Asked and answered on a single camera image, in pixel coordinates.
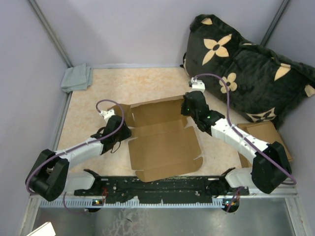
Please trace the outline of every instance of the white cable clip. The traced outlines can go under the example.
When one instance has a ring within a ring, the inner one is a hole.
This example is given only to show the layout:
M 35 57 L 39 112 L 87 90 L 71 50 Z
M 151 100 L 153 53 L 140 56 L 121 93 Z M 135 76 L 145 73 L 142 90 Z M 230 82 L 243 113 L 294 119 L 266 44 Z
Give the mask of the white cable clip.
M 203 93 L 206 89 L 205 84 L 202 82 L 202 80 L 198 80 L 195 77 L 192 77 L 192 79 L 189 82 L 189 86 L 191 87 L 190 92 L 201 91 Z

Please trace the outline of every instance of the black mounting plate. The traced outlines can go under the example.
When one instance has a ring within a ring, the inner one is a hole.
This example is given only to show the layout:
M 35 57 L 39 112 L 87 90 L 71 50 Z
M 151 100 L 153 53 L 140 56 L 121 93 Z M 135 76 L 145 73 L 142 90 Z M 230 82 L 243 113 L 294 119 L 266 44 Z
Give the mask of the black mounting plate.
M 106 189 L 107 204 L 124 203 L 138 196 L 142 204 L 193 204 L 211 203 L 217 195 L 233 195 L 236 189 L 219 188 L 221 176 L 178 176 L 152 182 L 142 182 L 131 176 L 95 176 L 91 189 L 76 190 L 75 196 L 101 196 Z M 249 195 L 247 189 L 241 195 Z

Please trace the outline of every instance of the tan flower pattern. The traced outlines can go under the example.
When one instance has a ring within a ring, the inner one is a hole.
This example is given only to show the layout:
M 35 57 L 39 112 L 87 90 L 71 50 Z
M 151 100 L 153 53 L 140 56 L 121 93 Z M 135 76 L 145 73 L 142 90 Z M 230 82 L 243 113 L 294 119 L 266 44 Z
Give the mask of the tan flower pattern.
M 276 118 L 276 114 L 275 114 L 275 107 L 260 113 L 260 114 L 247 114 L 253 122 L 262 122 L 262 121 L 270 121 L 273 120 L 274 118 Z
M 205 18 L 202 20 L 201 23 L 203 23 L 205 25 L 212 25 L 212 20 L 210 18 Z
M 291 65 L 281 63 L 281 66 L 278 68 L 276 74 L 275 74 L 275 81 L 284 76 L 287 72 L 290 71 Z
M 188 72 L 187 72 L 187 69 L 186 69 L 186 58 L 184 59 L 184 65 L 183 65 L 183 67 L 184 67 L 184 70 L 185 70 L 186 74 L 187 74 L 188 76 L 190 76 L 190 75 L 188 74 Z
M 307 97 L 313 96 L 315 94 L 315 88 L 313 88 L 310 85 L 306 85 L 304 88 L 304 91 L 305 91 Z
M 231 40 L 232 34 L 224 36 L 218 42 L 213 39 L 205 38 L 203 39 L 203 43 L 206 48 L 209 49 L 209 52 L 205 55 L 202 65 L 206 64 L 208 61 L 212 59 L 212 57 L 216 54 L 219 57 L 226 58 L 229 56 L 228 51 L 223 45 L 225 45 L 228 41 Z
M 227 85 L 228 90 L 230 91 L 235 91 L 237 89 L 237 84 L 235 83 L 236 80 L 236 74 L 235 73 L 230 73 L 227 78 L 225 76 L 222 77 L 222 79 L 224 80 L 224 82 Z M 221 92 L 222 93 L 226 93 L 226 88 L 223 84 L 223 82 L 220 80 L 219 81 L 220 85 L 222 86 L 221 88 Z

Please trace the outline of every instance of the open cardboard box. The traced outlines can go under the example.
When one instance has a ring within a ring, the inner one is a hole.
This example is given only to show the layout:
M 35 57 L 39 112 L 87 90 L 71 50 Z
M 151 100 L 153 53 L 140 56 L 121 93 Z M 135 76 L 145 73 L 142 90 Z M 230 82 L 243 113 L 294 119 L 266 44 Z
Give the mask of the open cardboard box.
M 261 123 L 238 124 L 237 127 L 249 133 L 250 135 L 253 135 L 255 138 L 258 138 L 270 144 L 272 144 L 274 141 L 277 141 L 278 143 L 283 145 L 288 160 L 293 160 L 272 122 L 268 121 Z M 246 159 L 245 156 L 241 154 L 239 154 L 239 156 L 243 168 L 252 166 L 252 164 Z
M 194 127 L 181 115 L 183 96 L 121 104 L 127 126 L 131 167 L 143 182 L 199 170 L 203 158 Z M 121 116 L 118 106 L 112 107 Z

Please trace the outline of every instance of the beige floor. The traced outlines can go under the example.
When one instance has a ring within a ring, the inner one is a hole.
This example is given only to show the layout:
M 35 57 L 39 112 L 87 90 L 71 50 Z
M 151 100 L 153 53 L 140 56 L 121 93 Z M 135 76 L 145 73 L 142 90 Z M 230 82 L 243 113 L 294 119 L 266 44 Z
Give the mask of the beige floor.
M 97 101 L 112 99 L 132 104 L 181 95 L 189 91 L 188 81 L 189 77 L 181 68 L 95 69 L 93 85 L 87 91 L 75 91 L 72 95 L 59 149 L 86 140 L 105 125 L 95 109 Z M 205 97 L 210 109 L 226 114 L 223 102 L 208 92 L 205 92 Z M 103 103 L 100 108 L 105 110 L 111 106 L 110 103 Z M 235 124 L 247 122 L 234 111 L 230 112 L 230 117 Z M 199 130 L 197 136 L 204 162 L 199 171 L 190 175 L 219 175 L 230 167 L 241 167 L 238 153 L 232 147 Z M 91 169 L 100 175 L 133 176 L 127 142 L 122 142 L 116 153 L 92 158 L 73 168 L 72 172 L 83 169 Z

